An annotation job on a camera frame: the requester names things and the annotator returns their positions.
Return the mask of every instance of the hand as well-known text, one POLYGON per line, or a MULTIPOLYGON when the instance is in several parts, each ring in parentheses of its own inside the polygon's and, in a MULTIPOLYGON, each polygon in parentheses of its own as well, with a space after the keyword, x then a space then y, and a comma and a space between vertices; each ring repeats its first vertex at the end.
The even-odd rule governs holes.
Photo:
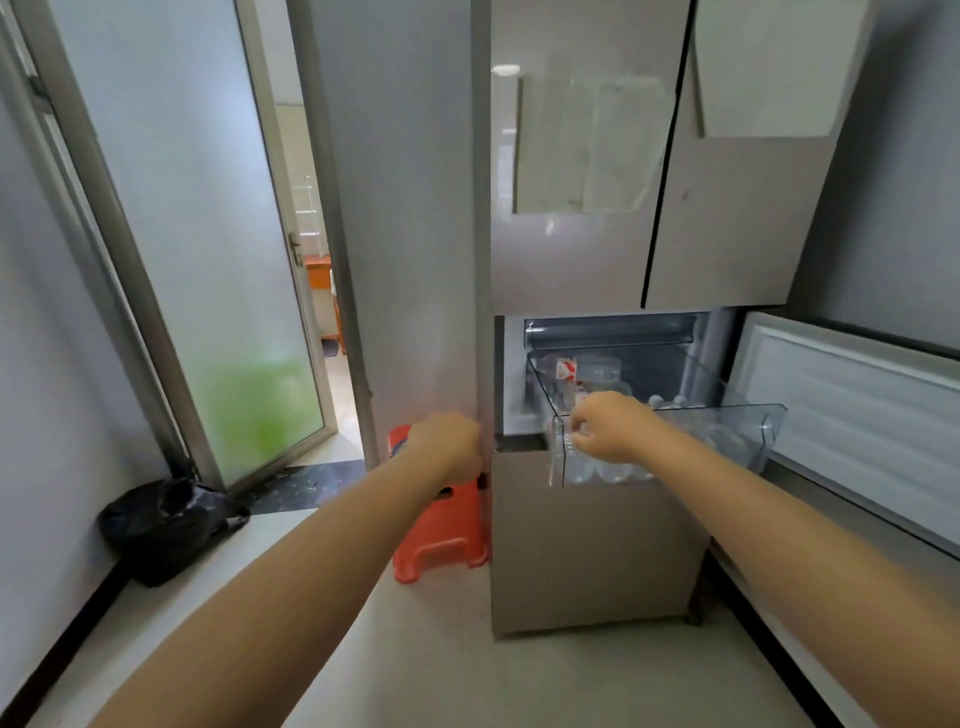
POLYGON ((608 463, 643 465, 644 442, 665 425, 646 404, 619 392, 594 392, 570 414, 574 447, 608 463))
POLYGON ((439 462, 444 484, 468 483, 483 470, 480 425, 459 412, 439 412, 410 428, 404 450, 439 462))

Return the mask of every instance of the gray wall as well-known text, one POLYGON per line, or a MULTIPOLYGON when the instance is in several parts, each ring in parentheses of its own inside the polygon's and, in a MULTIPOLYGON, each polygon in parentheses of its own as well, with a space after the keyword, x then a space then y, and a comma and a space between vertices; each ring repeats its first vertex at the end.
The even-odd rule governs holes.
POLYGON ((790 305, 960 348, 960 3, 884 0, 790 305))
POLYGON ((166 472, 14 124, 10 81, 0 78, 0 709, 112 565, 97 512, 166 472))

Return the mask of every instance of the red plastic stool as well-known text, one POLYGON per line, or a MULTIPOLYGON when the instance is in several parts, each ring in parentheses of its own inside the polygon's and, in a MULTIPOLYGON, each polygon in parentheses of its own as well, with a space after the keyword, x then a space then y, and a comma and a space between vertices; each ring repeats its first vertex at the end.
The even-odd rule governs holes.
MULTIPOLYGON (((387 438, 391 457, 407 440, 409 425, 394 427, 387 438)), ((474 480, 444 488, 394 554, 394 578, 413 584, 423 569, 466 563, 471 569, 487 563, 487 542, 480 517, 480 492, 474 480)))

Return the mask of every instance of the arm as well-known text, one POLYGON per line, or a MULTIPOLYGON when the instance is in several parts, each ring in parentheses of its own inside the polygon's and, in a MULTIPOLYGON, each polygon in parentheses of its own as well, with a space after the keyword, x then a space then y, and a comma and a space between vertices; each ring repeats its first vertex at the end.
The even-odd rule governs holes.
POLYGON ((960 618, 805 503, 613 392, 573 412, 577 448, 654 473, 783 624, 885 728, 960 725, 960 618))
POLYGON ((184 621, 93 728, 280 726, 417 517, 482 468, 480 425, 434 415, 400 453, 320 508, 184 621))

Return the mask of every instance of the forearm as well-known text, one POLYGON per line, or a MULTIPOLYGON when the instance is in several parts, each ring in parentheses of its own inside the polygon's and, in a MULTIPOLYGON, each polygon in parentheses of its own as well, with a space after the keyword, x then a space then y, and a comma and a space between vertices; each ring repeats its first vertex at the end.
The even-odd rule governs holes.
POLYGON ((413 451, 368 474, 181 624, 92 725, 280 726, 443 479, 413 451))
POLYGON ((960 724, 957 615, 873 548, 664 424, 636 444, 804 645, 884 726, 960 724))

